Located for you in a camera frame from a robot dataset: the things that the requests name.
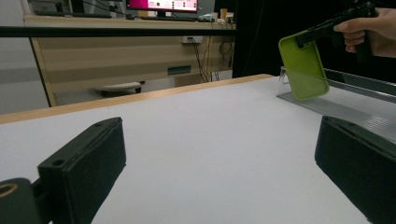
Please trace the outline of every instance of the computer monitor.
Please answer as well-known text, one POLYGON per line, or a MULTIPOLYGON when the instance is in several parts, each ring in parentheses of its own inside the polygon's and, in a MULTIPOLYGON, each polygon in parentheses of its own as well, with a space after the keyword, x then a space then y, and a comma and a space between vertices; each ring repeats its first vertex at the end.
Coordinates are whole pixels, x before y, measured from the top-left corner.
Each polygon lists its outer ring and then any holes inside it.
POLYGON ((127 9, 157 11, 157 17, 166 12, 197 13, 198 0, 126 0, 127 9))

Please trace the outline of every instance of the table surface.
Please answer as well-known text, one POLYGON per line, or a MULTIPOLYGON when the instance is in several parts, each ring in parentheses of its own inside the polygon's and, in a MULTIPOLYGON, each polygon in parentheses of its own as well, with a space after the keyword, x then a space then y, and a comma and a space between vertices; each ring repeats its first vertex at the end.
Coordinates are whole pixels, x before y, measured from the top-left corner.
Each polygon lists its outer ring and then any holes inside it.
POLYGON ((122 117, 127 166, 93 223, 367 223, 316 166, 321 115, 256 79, 2 116, 0 180, 36 180, 73 137, 122 117))

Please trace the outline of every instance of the wall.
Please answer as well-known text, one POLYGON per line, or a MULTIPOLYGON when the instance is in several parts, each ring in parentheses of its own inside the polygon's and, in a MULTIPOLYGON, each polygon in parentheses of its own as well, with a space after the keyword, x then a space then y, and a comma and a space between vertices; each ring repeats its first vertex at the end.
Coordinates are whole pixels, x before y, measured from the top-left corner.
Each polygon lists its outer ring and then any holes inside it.
MULTIPOLYGON (((2 1, 0 26, 23 26, 22 1, 2 1)), ((27 38, 0 38, 0 96, 0 114, 48 107, 27 38)))

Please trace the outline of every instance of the floor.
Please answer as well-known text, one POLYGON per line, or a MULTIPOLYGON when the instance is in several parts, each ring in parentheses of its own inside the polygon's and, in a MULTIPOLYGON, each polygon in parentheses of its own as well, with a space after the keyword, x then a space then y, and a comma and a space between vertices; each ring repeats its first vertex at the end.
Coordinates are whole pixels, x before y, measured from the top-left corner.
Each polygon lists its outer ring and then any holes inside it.
MULTIPOLYGON (((220 80, 229 79, 232 77, 233 77, 232 71, 223 71, 219 74, 220 80)), ((142 87, 141 92, 170 89, 175 87, 175 79, 169 77, 169 78, 162 78, 156 80, 148 80, 145 81, 145 83, 142 84, 141 87, 142 87)), ((121 91, 121 92, 109 92, 108 95, 102 96, 101 92, 95 89, 89 89, 85 91, 71 91, 71 92, 64 92, 58 94, 58 103, 59 105, 69 105, 69 104, 105 99, 108 97, 129 95, 129 94, 138 94, 138 93, 135 93, 135 90, 130 90, 130 91, 121 91)))

